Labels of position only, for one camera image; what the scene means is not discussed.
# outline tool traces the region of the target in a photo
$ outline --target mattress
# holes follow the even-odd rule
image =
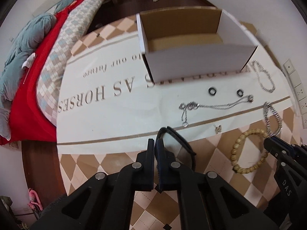
[[[70,12],[37,81],[36,99],[43,115],[56,126],[59,90],[71,48],[88,30],[104,0],[84,0]]]

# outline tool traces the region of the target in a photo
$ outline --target power outlet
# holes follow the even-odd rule
[[[303,128],[307,128],[307,113],[302,115],[302,120],[303,120]]]
[[[290,59],[288,59],[287,62],[284,64],[284,68],[287,70],[288,74],[292,73],[295,70]]]
[[[303,98],[298,102],[301,114],[307,113],[307,98]]]
[[[305,93],[303,84],[299,84],[297,87],[295,87],[294,92],[295,92],[295,95],[298,101],[306,97],[306,93]]]
[[[295,70],[293,73],[289,75],[289,79],[291,80],[293,88],[297,87],[299,84],[302,83],[300,80],[300,76],[298,75],[297,70]]]

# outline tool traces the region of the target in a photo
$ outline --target black diamond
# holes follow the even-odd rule
[[[165,230],[171,230],[171,229],[172,229],[172,227],[171,227],[170,225],[168,225],[168,224],[166,224],[163,228],[164,228]]]
[[[157,190],[159,193],[162,193],[162,192],[163,192],[162,190],[160,190],[159,184],[157,184],[157,186],[155,187],[155,190]]]

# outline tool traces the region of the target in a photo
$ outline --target silver bolt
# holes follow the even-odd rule
[[[211,179],[217,178],[217,173],[215,173],[214,171],[209,171],[207,176]]]
[[[139,169],[140,167],[142,167],[142,164],[139,163],[139,162],[135,162],[135,163],[132,164],[132,167],[133,167],[134,169]]]
[[[102,180],[106,177],[105,173],[104,172],[98,172],[96,175],[95,175],[95,178],[97,180]]]
[[[171,166],[172,166],[173,168],[179,168],[179,167],[180,167],[180,163],[179,163],[179,162],[172,162],[172,163],[171,163]]]

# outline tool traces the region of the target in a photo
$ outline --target ring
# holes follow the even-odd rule
[[[243,92],[242,89],[237,90],[237,95],[238,95],[239,97],[243,97],[243,94],[244,94],[244,92]]]
[[[209,88],[208,92],[211,96],[214,96],[216,94],[216,88],[212,86]]]

